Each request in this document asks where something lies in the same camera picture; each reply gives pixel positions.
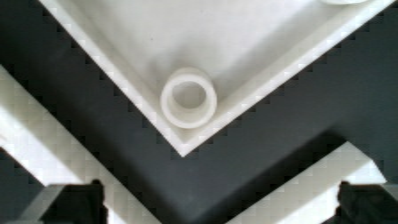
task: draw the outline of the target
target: hole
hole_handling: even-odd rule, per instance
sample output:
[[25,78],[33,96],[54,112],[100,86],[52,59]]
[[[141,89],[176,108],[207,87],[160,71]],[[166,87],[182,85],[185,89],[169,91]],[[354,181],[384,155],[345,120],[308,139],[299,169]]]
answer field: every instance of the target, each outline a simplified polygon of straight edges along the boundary
[[173,97],[182,107],[198,108],[205,102],[207,92],[196,82],[185,82],[175,86]]

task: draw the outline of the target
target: white plastic frame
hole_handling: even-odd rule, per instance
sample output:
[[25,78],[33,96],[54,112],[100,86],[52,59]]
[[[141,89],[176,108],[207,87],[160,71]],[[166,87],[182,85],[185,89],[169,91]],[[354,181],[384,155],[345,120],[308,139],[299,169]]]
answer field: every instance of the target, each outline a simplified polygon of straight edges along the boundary
[[[393,1],[41,0],[182,156]],[[178,128],[160,109],[166,80],[185,66],[212,76],[219,97],[196,129]]]

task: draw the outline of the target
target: white edge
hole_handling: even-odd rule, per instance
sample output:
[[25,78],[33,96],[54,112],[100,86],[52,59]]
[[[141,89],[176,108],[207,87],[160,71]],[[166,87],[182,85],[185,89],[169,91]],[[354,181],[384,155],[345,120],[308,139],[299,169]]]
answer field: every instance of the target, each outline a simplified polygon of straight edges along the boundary
[[384,184],[386,178],[356,146],[345,145],[294,177],[228,224],[320,224],[338,208],[340,183]]
[[2,67],[0,135],[0,146],[45,186],[102,181],[111,224],[160,223]]

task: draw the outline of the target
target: white circular fitting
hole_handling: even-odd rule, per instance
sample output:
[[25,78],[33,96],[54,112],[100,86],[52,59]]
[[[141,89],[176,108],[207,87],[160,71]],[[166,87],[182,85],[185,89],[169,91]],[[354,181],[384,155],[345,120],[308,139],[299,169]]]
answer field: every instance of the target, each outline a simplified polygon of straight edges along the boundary
[[[194,83],[205,92],[203,102],[194,108],[180,104],[175,96],[178,86],[187,83]],[[171,75],[160,96],[160,106],[166,118],[180,128],[198,128],[210,121],[217,108],[217,94],[210,77],[200,69],[182,68]]]

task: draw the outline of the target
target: dark gray surface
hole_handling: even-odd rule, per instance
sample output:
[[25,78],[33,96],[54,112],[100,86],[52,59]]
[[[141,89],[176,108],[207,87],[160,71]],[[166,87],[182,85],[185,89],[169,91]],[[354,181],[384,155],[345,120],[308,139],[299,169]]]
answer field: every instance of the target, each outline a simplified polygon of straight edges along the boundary
[[0,63],[164,223],[224,223],[331,151],[335,135],[398,182],[397,8],[180,158],[36,1],[0,7]]
[[15,220],[43,185],[0,148],[0,223]]

